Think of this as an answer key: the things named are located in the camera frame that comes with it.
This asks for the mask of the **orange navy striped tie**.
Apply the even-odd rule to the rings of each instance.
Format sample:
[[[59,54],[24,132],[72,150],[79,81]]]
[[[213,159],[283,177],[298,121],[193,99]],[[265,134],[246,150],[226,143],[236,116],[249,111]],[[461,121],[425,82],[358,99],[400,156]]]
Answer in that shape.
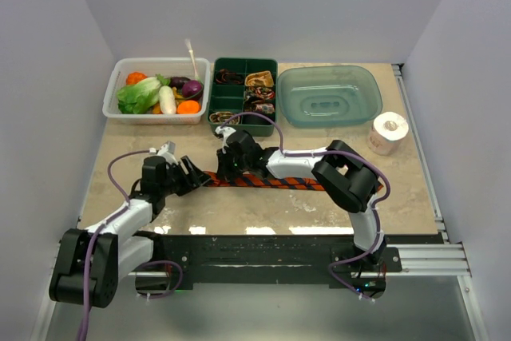
[[[220,187],[238,187],[238,188],[270,188],[270,189],[289,189],[289,190],[310,190],[310,191],[324,191],[325,187],[334,186],[334,182],[342,188],[348,189],[349,184],[347,181],[341,181],[340,177],[336,177],[333,181],[323,178],[320,180],[311,177],[284,177],[274,178],[260,178],[249,172],[238,172],[233,174],[222,174],[220,172],[205,171],[212,181],[203,187],[206,188],[220,188]]]

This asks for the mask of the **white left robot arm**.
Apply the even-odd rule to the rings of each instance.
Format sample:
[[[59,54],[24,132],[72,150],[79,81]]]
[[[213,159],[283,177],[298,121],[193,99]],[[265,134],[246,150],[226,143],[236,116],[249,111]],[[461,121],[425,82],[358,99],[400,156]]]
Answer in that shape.
[[[118,282],[139,265],[148,271],[160,269],[165,262],[164,249],[136,232],[156,219],[167,196],[186,195],[210,181],[188,157],[145,158],[141,178],[118,210],[85,229],[71,228],[64,233],[49,297],[55,302],[105,308],[113,300]]]

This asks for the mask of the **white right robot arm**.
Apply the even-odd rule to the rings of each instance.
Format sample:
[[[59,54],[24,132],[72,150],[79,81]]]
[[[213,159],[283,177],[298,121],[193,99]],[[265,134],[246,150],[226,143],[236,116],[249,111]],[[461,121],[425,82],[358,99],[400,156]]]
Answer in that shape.
[[[229,126],[217,127],[215,135],[222,140],[216,152],[219,179],[233,182],[251,174],[263,184],[274,186],[278,181],[286,187],[298,180],[314,181],[349,214],[356,249],[350,261],[367,272],[383,263],[386,244],[376,194],[389,185],[388,180],[349,145],[335,140],[327,147],[300,152],[264,149],[247,131]]]

